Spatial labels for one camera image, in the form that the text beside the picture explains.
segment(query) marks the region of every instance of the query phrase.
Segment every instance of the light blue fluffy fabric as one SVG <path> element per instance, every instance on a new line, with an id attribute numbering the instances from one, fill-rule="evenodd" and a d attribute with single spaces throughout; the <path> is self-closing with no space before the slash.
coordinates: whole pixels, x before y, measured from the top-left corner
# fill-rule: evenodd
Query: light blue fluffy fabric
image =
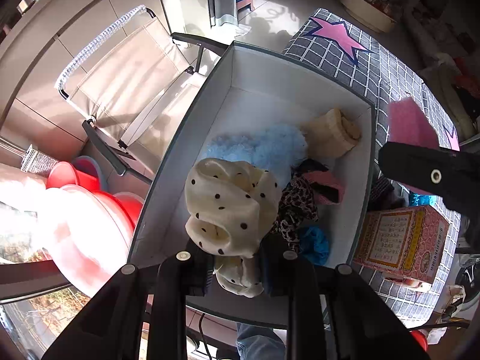
<path id="1" fill-rule="evenodd" d="M 250 136 L 222 136 L 207 145 L 202 158 L 246 161 L 267 169 L 283 189 L 290 181 L 290 167 L 298 166 L 307 156 L 307 143 L 302 132 L 287 125 L 272 126 Z"/>

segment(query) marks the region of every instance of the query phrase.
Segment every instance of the beige cloth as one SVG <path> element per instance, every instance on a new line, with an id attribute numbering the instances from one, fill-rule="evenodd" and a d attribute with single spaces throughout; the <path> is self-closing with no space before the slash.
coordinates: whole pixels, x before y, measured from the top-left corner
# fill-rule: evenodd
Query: beige cloth
<path id="1" fill-rule="evenodd" d="M 338 158 L 358 143 L 360 129 L 347 120 L 338 108 L 315 118 L 301 128 L 308 144 L 308 155 L 317 161 Z"/>
<path id="2" fill-rule="evenodd" d="M 215 275 L 219 285 L 235 295 L 253 298 L 263 292 L 255 259 L 217 256 Z"/>
<path id="3" fill-rule="evenodd" d="M 185 181 L 185 224 L 204 251 L 252 258 L 277 217 L 282 195 L 275 177 L 245 161 L 199 161 Z"/>

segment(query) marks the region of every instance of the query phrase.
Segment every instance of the metal grater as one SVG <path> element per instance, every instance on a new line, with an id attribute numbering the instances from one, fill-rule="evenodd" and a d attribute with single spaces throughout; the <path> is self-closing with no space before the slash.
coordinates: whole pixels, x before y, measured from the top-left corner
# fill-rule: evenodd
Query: metal grater
<path id="1" fill-rule="evenodd" d="M 50 171 L 57 163 L 58 161 L 56 159 L 36 150 L 30 145 L 22 160 L 22 166 L 20 169 L 23 172 L 35 173 L 36 175 L 48 177 Z"/>

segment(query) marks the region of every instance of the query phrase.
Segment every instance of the jeans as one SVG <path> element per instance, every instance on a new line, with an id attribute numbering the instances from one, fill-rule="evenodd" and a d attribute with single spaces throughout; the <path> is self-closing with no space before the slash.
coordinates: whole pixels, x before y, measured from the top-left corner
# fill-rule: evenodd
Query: jeans
<path id="1" fill-rule="evenodd" d="M 285 345 L 272 329 L 237 323 L 237 348 L 241 360 L 283 360 Z"/>

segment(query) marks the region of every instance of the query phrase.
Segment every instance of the pink star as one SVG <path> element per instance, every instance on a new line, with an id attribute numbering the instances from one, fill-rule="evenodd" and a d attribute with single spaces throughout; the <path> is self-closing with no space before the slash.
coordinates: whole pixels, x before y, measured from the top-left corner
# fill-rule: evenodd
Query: pink star
<path id="1" fill-rule="evenodd" d="M 320 36 L 327 40 L 335 41 L 354 64 L 358 63 L 356 50 L 366 51 L 368 53 L 372 52 L 350 37 L 345 21 L 329 23 L 318 17 L 311 17 L 310 19 L 315 21 L 320 27 L 309 31 L 306 35 Z"/>
<path id="2" fill-rule="evenodd" d="M 452 133 L 447 130 L 447 127 L 443 126 L 443 130 L 447 135 L 448 143 L 450 144 L 450 149 L 456 150 L 457 152 L 460 151 L 460 146 L 458 145 L 458 137 L 457 137 L 457 130 L 455 130 L 455 126 L 452 127 Z"/>

